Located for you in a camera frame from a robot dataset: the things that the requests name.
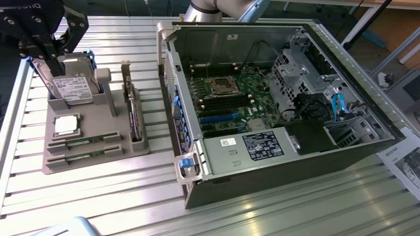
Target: blue pcie slot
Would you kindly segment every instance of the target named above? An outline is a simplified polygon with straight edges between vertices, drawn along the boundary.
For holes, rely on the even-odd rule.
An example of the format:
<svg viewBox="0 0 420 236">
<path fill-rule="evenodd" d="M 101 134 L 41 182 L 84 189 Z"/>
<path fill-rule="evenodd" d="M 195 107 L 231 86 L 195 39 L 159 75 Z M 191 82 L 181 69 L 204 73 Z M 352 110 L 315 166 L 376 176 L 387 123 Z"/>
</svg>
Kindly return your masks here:
<svg viewBox="0 0 420 236">
<path fill-rule="evenodd" d="M 200 120 L 200 124 L 208 124 L 208 123 L 215 123 L 215 122 L 223 122 L 223 121 L 232 121 L 236 119 L 239 113 L 231 114 L 228 116 L 223 117 L 211 117 L 211 118 L 203 118 Z"/>
</svg>

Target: barcode sticker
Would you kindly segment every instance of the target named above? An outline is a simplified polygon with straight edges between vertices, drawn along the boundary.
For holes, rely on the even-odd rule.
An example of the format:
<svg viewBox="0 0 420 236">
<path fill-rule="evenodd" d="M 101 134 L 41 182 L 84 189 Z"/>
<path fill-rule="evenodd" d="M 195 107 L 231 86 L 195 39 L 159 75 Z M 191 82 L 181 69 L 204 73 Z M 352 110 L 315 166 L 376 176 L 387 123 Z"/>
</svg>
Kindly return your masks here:
<svg viewBox="0 0 420 236">
<path fill-rule="evenodd" d="M 228 40 L 236 40 L 237 34 L 228 34 Z"/>
<path fill-rule="evenodd" d="M 92 92 L 85 77 L 53 79 L 53 83 L 64 101 L 77 101 L 92 98 Z"/>
<path fill-rule="evenodd" d="M 229 138 L 229 139 L 221 139 L 220 140 L 221 142 L 221 146 L 231 146 L 231 145 L 235 145 L 236 144 L 236 141 L 235 141 L 235 138 Z"/>
</svg>

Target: gray component holder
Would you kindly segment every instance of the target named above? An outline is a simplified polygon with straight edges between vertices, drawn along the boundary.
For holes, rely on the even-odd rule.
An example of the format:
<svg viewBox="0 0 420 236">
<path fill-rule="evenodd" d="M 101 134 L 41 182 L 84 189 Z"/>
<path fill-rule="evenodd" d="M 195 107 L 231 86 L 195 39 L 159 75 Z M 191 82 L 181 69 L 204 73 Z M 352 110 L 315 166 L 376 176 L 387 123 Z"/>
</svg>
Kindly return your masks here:
<svg viewBox="0 0 420 236">
<path fill-rule="evenodd" d="M 56 117 L 53 118 L 53 120 L 57 119 L 57 118 L 60 118 L 60 117 L 65 117 L 65 116 L 76 116 L 77 122 L 79 122 L 79 123 L 81 122 L 80 113 L 72 113 L 72 114 L 65 114 L 65 115 L 56 116 Z M 60 136 L 56 136 L 56 137 L 52 136 L 52 140 L 53 140 L 53 141 L 59 141 L 59 140 L 63 140 L 63 139 L 76 139 L 76 138 L 80 138 L 81 135 L 83 135 L 83 134 L 81 134 L 80 128 L 77 128 L 76 133 L 73 133 L 73 134 L 67 134 L 67 135 L 60 135 Z"/>
<path fill-rule="evenodd" d="M 149 153 L 149 145 L 145 133 L 144 126 L 144 118 L 141 111 L 141 103 L 140 99 L 136 101 L 137 108 L 137 119 L 139 119 L 139 129 L 141 132 L 143 141 L 132 142 L 131 141 L 131 133 L 129 133 L 129 121 L 128 121 L 128 110 L 127 103 L 124 102 L 124 95 L 121 90 L 115 90 L 111 92 L 115 108 L 116 108 L 116 117 L 112 117 L 109 114 L 109 106 L 105 104 L 80 104 L 75 106 L 69 106 L 67 110 L 53 111 L 51 105 L 47 110 L 47 124 L 45 124 L 45 143 L 44 143 L 44 152 L 43 152 L 43 168 L 41 172 L 44 174 L 52 174 L 61 171 L 77 169 L 85 166 L 97 165 L 105 162 L 116 161 L 120 159 L 125 159 L 135 156 L 141 156 Z M 64 116 L 68 114 L 79 113 L 81 116 L 80 119 L 80 130 L 83 133 L 83 137 L 96 136 L 99 134 L 109 133 L 109 132 L 120 132 L 120 137 L 108 137 L 103 142 L 84 144 L 79 146 L 71 147 L 55 147 L 52 155 L 48 148 L 48 143 L 52 140 L 52 134 L 55 131 L 53 121 L 55 117 Z M 73 155 L 79 153 L 85 153 L 89 151 L 103 150 L 108 146 L 121 145 L 121 150 L 113 150 L 105 155 L 83 158 L 73 161 L 67 161 L 65 159 L 51 161 L 47 160 L 52 157 L 57 157 L 57 155 Z"/>
<path fill-rule="evenodd" d="M 112 117 L 116 117 L 117 116 L 116 106 L 113 103 L 112 93 L 111 93 L 111 89 L 109 89 L 111 70 L 108 68 L 96 69 L 95 70 L 95 79 L 96 79 L 97 83 L 103 86 L 104 93 L 101 95 L 105 96 L 104 102 L 109 106 L 111 115 L 112 115 Z"/>
<path fill-rule="evenodd" d="M 107 96 L 105 96 L 105 94 L 103 94 L 103 93 L 93 94 L 92 98 L 93 98 L 93 103 L 96 105 L 107 104 Z"/>
<path fill-rule="evenodd" d="M 64 98 L 48 99 L 48 105 L 53 111 L 68 110 L 68 105 L 64 101 Z"/>
</svg>

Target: cpu socket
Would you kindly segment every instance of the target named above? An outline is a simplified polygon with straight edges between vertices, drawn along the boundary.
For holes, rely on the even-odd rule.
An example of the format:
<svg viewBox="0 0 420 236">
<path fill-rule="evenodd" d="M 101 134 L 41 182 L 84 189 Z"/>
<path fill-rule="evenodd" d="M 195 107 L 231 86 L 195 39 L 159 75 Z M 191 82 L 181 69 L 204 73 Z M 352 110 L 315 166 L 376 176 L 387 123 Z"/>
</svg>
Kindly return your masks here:
<svg viewBox="0 0 420 236">
<path fill-rule="evenodd" d="M 211 86 L 212 96 L 223 96 L 240 93 L 232 76 L 208 78 L 207 83 Z"/>
</svg>

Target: hard drive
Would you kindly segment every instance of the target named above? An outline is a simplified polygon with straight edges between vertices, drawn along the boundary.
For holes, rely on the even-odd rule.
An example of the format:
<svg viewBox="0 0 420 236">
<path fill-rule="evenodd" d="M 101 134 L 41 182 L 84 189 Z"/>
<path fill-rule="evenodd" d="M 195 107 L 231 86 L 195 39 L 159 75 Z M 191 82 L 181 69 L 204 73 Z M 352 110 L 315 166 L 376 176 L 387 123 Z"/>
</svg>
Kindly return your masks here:
<svg viewBox="0 0 420 236">
<path fill-rule="evenodd" d="M 45 62 L 33 59 L 32 64 L 51 94 L 51 99 L 64 98 L 68 105 L 89 103 L 92 95 L 101 92 L 95 80 L 95 63 L 88 53 L 72 53 L 59 58 L 65 75 L 53 77 Z"/>
</svg>

